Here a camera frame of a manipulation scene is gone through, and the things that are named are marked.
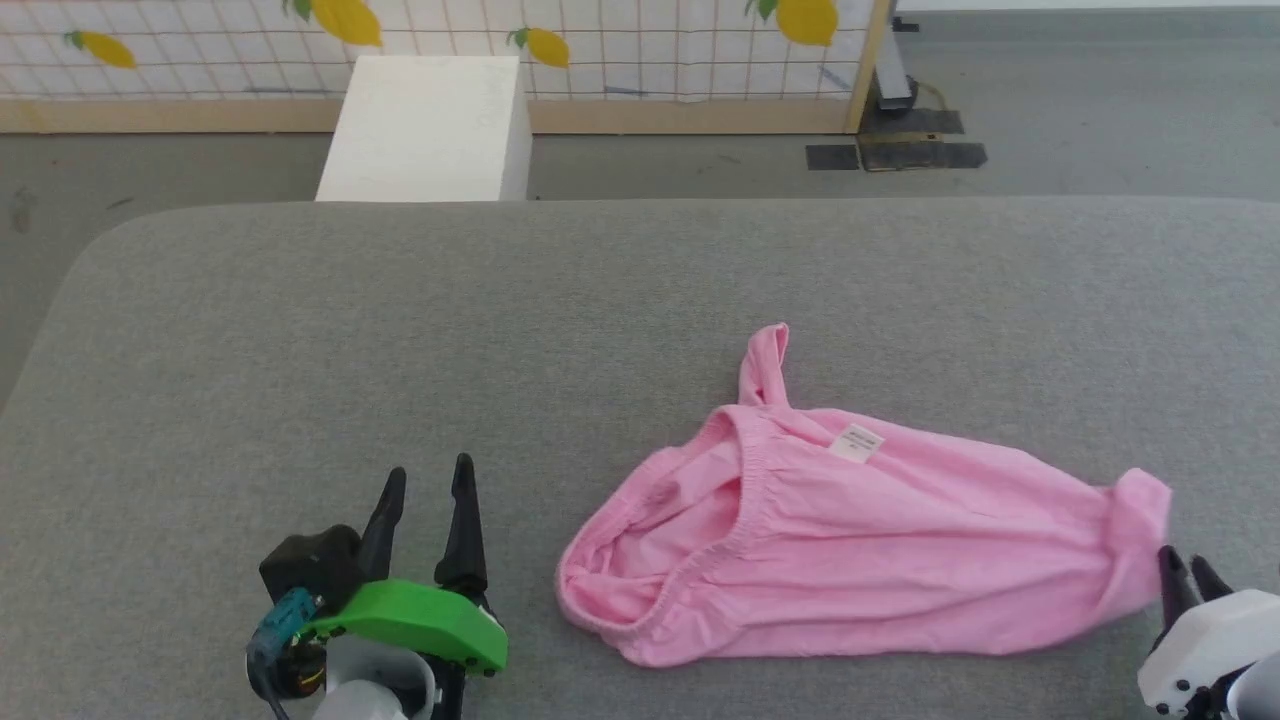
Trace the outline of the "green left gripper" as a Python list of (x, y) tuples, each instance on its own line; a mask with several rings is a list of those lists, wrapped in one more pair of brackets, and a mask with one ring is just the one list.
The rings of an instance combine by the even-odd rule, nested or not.
[(507, 667), (509, 638), (483, 606), (463, 594), (488, 591), (483, 520), (474, 460), (460, 454), (451, 497), (454, 506), (445, 551), (434, 582), (385, 580), (396, 528), (404, 509), (407, 473), (393, 468), (361, 534), (357, 565), (366, 582), (346, 606), (305, 628), (321, 638), (357, 635), (456, 664), (471, 675), (492, 676)]

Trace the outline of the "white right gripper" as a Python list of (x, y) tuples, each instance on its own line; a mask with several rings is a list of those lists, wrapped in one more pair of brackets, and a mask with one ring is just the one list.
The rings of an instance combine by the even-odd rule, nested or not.
[(1189, 573), (1171, 544), (1160, 548), (1157, 562), (1167, 633), (1140, 666), (1137, 683), (1157, 714), (1187, 717), (1199, 688), (1277, 656), (1279, 600), (1262, 591), (1236, 592), (1201, 555), (1192, 557)]

